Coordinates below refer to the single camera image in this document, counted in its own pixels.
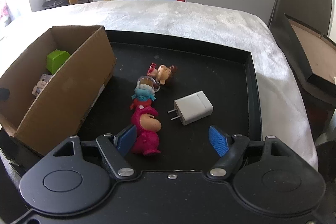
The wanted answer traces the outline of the pink dinosaur suit figurine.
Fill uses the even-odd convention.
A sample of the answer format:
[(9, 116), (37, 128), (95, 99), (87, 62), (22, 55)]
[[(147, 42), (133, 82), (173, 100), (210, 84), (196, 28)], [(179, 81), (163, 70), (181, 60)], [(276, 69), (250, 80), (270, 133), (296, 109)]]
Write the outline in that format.
[(137, 129), (137, 138), (131, 151), (136, 154), (153, 155), (161, 153), (158, 149), (159, 136), (157, 132), (162, 125), (157, 120), (158, 112), (151, 106), (138, 106), (131, 117), (131, 123)]

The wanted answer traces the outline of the white USB wall charger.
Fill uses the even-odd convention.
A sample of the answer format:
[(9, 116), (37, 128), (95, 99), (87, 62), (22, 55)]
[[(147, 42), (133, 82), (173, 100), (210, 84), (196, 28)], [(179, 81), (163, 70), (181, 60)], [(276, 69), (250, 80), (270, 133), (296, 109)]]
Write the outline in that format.
[(211, 115), (214, 110), (212, 103), (203, 91), (175, 100), (173, 107), (173, 110), (169, 110), (168, 113), (176, 112), (177, 116), (171, 120), (179, 119), (184, 126)]

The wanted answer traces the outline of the blue haired red figurine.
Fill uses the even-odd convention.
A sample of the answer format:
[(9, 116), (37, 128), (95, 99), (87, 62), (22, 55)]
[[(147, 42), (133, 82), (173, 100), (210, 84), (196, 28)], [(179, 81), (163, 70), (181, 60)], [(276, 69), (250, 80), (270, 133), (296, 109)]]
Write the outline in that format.
[(135, 109), (138, 106), (151, 106), (151, 103), (156, 100), (154, 89), (147, 84), (140, 84), (134, 89), (134, 94), (132, 95), (132, 104), (130, 105), (130, 110)]

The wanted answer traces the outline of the brown cardboard box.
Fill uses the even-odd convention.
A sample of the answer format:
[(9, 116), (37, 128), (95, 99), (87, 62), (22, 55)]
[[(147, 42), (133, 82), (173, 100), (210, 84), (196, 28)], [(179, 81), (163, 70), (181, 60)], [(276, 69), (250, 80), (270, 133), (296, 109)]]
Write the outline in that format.
[[(32, 94), (47, 73), (47, 55), (66, 51), (69, 59), (51, 77), (38, 96)], [(65, 138), (76, 135), (100, 89), (116, 64), (103, 26), (54, 26), (9, 66), (1, 88), (1, 126), (10, 137), (46, 155)]]

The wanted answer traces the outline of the white fluffy blanket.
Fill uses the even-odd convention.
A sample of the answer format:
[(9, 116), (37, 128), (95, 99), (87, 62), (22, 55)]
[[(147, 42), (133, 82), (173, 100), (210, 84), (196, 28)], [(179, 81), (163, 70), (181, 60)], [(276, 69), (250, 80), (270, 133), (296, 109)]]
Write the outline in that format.
[(293, 72), (258, 16), (176, 1), (101, 1), (30, 12), (1, 34), (1, 72), (48, 28), (70, 25), (180, 36), (250, 52), (259, 86), (262, 133), (280, 138), (317, 168), (317, 151)]

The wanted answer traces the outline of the black shallow tray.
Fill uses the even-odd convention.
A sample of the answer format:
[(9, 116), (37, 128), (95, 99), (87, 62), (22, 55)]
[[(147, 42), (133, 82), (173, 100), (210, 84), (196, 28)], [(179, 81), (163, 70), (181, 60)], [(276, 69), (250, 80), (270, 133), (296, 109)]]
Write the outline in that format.
[[(178, 70), (153, 102), (162, 124), (159, 154), (129, 153), (126, 160), (136, 170), (208, 170), (219, 158), (209, 142), (212, 125), (230, 135), (262, 139), (259, 93), (249, 52), (176, 36), (112, 30), (106, 34), (116, 66), (79, 130), (82, 141), (116, 134), (130, 124), (137, 79), (152, 63), (176, 65)], [(173, 103), (198, 91), (205, 93), (213, 113), (185, 126), (172, 112)]]

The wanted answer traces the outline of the grey bunny cube toy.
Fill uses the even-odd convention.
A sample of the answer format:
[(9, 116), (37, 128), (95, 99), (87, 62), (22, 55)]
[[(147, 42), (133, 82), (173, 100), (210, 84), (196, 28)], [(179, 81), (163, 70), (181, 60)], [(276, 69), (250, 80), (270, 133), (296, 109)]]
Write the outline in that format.
[(41, 91), (44, 89), (44, 87), (47, 85), (47, 83), (49, 82), (51, 78), (52, 78), (52, 75), (42, 74), (40, 80), (34, 86), (32, 90), (32, 95), (37, 97), (41, 93)]

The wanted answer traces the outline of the green plastic cube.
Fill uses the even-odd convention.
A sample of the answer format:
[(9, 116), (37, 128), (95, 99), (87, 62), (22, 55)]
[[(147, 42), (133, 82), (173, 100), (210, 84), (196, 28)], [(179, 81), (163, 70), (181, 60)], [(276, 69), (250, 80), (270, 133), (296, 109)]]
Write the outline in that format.
[(47, 55), (46, 68), (54, 75), (57, 70), (70, 58), (67, 51), (54, 50)]

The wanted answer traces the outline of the large brown cardboard panel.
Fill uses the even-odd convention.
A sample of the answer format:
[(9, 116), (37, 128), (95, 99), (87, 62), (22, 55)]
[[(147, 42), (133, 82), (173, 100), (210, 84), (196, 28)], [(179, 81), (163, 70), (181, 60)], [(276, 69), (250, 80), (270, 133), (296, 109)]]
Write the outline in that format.
[(274, 25), (285, 14), (328, 34), (332, 0), (275, 0), (269, 25)]

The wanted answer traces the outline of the black picture frame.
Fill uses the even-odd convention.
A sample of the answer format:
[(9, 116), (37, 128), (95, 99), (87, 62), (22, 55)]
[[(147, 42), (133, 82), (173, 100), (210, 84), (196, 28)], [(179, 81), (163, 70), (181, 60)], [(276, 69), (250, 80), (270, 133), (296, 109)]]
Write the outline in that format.
[(300, 88), (335, 106), (335, 42), (284, 13), (273, 16), (269, 28)]

